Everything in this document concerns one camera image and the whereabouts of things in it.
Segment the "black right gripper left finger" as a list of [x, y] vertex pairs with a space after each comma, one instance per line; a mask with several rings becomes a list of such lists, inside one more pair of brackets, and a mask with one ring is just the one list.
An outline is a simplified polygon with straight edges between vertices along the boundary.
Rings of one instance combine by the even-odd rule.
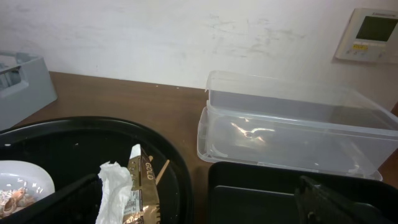
[[90, 174], [6, 218], [1, 224], [94, 224], [102, 181]]

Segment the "wooden chopstick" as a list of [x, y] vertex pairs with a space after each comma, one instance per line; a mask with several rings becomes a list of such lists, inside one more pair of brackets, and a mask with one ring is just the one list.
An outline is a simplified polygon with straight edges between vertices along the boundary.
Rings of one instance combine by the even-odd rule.
[[162, 167], [161, 170], [159, 171], [158, 175], [156, 176], [156, 179], [155, 179], [155, 184], [156, 184], [156, 185], [158, 185], [159, 182], [161, 181], [161, 179], [162, 179], [162, 177], [163, 177], [163, 175], [164, 175], [164, 172], [165, 172], [166, 169], [168, 168], [169, 164], [170, 164], [170, 161], [167, 159], [166, 162], [165, 162], [165, 164], [163, 165], [163, 167]]

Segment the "grey plate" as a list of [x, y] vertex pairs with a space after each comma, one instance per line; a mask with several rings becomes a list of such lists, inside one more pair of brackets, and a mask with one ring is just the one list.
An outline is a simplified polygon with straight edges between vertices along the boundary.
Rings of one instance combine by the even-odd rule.
[[51, 176], [40, 166], [24, 161], [1, 161], [1, 190], [22, 187], [35, 198], [35, 203], [55, 192]]

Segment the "white tissue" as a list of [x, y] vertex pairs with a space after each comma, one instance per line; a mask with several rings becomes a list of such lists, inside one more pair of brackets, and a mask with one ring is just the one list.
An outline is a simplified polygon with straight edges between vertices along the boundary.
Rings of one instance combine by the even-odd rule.
[[102, 181], [102, 198], [95, 223], [122, 224], [133, 184], [130, 172], [117, 162], [108, 161], [100, 165], [98, 177]]

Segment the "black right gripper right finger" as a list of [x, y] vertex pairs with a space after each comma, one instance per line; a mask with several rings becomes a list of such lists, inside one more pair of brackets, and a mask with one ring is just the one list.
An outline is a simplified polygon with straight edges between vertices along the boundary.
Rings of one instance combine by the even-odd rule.
[[349, 200], [338, 192], [301, 176], [294, 193], [301, 224], [393, 224], [368, 203]]

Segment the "gold foil wrapper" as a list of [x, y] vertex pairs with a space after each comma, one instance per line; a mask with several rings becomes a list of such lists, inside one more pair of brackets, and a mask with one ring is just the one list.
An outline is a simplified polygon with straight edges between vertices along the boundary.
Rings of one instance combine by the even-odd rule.
[[160, 224], [160, 200], [155, 173], [140, 144], [132, 147], [127, 169], [131, 175], [132, 188], [124, 208], [123, 223]]

